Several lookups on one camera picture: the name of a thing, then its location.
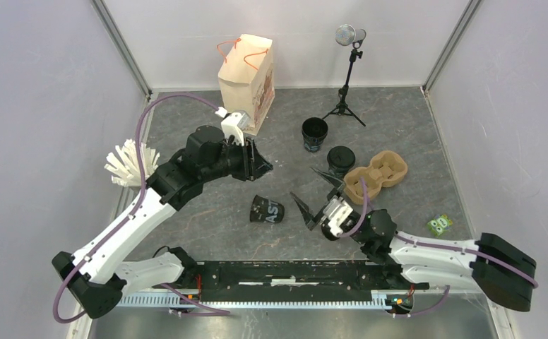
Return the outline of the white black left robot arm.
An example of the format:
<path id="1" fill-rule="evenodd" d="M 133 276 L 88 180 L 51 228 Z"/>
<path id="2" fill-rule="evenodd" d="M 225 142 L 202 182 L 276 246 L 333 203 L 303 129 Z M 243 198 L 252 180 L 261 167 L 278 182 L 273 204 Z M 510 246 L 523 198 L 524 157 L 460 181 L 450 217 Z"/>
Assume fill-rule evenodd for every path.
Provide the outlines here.
<path id="1" fill-rule="evenodd" d="M 101 234 L 75 253 L 60 251 L 52 259 L 63 280 L 59 292 L 68 290 L 83 314 L 98 319 L 139 290 L 172 283 L 191 286 L 196 262 L 180 247 L 144 261 L 125 259 L 158 225 L 202 194 L 204 184 L 224 177 L 252 182 L 272 169 L 251 138 L 198 127 Z"/>

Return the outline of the black cup lid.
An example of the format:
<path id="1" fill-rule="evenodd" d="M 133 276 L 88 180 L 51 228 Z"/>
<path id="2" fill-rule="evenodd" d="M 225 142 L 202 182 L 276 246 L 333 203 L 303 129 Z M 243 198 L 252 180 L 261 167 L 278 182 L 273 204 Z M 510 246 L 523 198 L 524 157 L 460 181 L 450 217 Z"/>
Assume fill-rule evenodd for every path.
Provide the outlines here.
<path id="1" fill-rule="evenodd" d="M 356 162 L 354 152 L 346 146 L 335 146 L 327 154 L 327 163 L 330 168 L 350 170 Z"/>

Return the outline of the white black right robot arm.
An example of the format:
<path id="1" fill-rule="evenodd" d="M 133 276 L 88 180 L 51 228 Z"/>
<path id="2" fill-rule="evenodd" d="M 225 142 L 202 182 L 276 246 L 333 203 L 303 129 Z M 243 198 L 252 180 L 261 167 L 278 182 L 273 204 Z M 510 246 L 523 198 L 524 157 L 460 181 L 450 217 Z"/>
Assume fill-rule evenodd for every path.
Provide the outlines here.
<path id="1" fill-rule="evenodd" d="M 331 241 L 350 238 L 366 257 L 383 266 L 387 286 L 405 283 L 449 286 L 483 292 L 488 299 L 507 309 L 528 312 L 535 279 L 535 259 L 504 238 L 482 233 L 478 240 L 445 240 L 418 237 L 398 230 L 386 209 L 375 210 L 365 198 L 357 212 L 341 194 L 340 179 L 317 170 L 333 185 L 326 204 L 313 213 L 296 194 L 294 202 L 309 230 L 319 228 Z"/>

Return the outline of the single black coffee cup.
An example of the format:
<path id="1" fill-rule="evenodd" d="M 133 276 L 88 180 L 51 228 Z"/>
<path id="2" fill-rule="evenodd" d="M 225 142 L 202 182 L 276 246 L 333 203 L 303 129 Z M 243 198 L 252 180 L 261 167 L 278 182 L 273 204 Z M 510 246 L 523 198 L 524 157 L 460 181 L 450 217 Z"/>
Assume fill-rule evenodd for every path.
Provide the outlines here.
<path id="1" fill-rule="evenodd" d="M 338 179 L 344 179 L 345 175 L 354 167 L 354 163 L 348 165 L 338 164 L 334 162 L 328 163 L 328 171 L 331 175 Z"/>

